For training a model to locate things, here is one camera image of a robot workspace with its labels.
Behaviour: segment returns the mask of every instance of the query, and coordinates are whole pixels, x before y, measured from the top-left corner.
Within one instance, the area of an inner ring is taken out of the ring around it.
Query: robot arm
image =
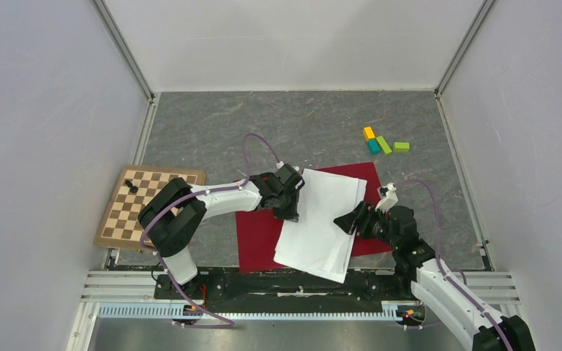
[[[377,205],[361,202],[335,223],[348,234],[377,238],[393,247],[397,288],[430,307],[465,350],[506,350],[490,318],[513,350],[535,350],[528,326],[519,316],[504,317],[460,282],[444,261],[439,267],[434,249],[419,237],[413,210],[395,205],[395,191],[393,184],[380,188],[382,200]]]
[[[178,284],[197,275],[188,243],[202,220],[236,211],[272,209],[278,219],[298,221],[296,207],[304,186],[300,173],[290,165],[280,165],[275,173],[262,173],[231,184],[190,186],[181,178],[171,180],[141,210],[138,220],[147,227],[164,208],[178,199],[179,212],[167,212],[150,229],[148,237]]]

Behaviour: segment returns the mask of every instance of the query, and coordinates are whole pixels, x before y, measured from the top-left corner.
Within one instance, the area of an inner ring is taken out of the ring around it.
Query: white wall
[[[499,1],[444,107],[495,261],[562,350],[562,3]]]
[[[434,89],[482,0],[106,0],[156,91]]]
[[[0,1],[0,350],[63,350],[145,101],[88,0]]]

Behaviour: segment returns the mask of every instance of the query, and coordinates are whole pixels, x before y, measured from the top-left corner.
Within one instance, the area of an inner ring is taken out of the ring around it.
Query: wooden block
[[[370,150],[372,155],[376,155],[376,154],[378,154],[378,152],[380,152],[380,148],[378,147],[378,143],[376,143],[376,140],[373,140],[373,139],[367,141],[367,148]]]
[[[365,137],[365,141],[370,141],[371,139],[375,139],[376,136],[372,127],[365,127],[363,128],[363,136]]]
[[[393,143],[393,150],[395,152],[406,152],[410,149],[411,149],[410,143],[400,143],[399,141]]]
[[[384,140],[384,138],[382,136],[377,137],[376,138],[376,142],[378,143],[378,145],[382,148],[382,152],[386,155],[390,154],[391,152],[393,152],[391,150],[391,148],[389,147],[389,144],[386,143],[386,140]]]

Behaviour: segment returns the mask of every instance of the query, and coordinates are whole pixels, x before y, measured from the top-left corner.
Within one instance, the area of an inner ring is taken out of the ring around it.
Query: black chess piece
[[[130,192],[133,193],[133,194],[135,194],[139,190],[139,187],[134,185],[128,179],[126,179],[126,181],[124,183],[126,184],[126,186],[128,186],[128,188],[130,189]]]

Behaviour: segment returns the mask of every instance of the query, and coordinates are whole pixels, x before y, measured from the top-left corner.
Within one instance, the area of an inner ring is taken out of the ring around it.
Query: green block
[[[372,155],[376,155],[378,154],[378,152],[380,152],[380,148],[378,147],[376,140],[373,139],[367,141],[367,148],[370,150]]]
[[[382,135],[380,137],[377,137],[376,141],[378,142],[378,145],[382,148],[382,151],[384,152],[384,154],[388,155],[391,152],[393,152],[391,150],[391,148],[389,147],[389,144],[387,144],[386,140],[384,140],[384,138],[382,137]]]
[[[399,141],[393,143],[393,150],[395,152],[406,152],[410,149],[411,149],[410,143],[400,143]]]

